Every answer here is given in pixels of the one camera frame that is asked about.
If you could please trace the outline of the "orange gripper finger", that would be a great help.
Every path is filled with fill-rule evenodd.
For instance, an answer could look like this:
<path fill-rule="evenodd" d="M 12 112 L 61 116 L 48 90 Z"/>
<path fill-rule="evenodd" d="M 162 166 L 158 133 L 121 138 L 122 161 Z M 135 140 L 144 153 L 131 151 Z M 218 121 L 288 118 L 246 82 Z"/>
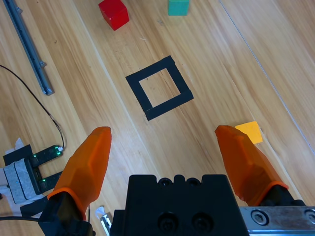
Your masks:
<path fill-rule="evenodd" d="M 305 205 L 292 197 L 288 186 L 248 135 L 229 125 L 218 126 L 215 134 L 233 190 L 248 206 Z"/>
<path fill-rule="evenodd" d="M 39 218 L 46 236 L 96 235 L 86 210 L 100 195 L 111 142 L 110 127 L 98 127 L 69 158 Z"/>

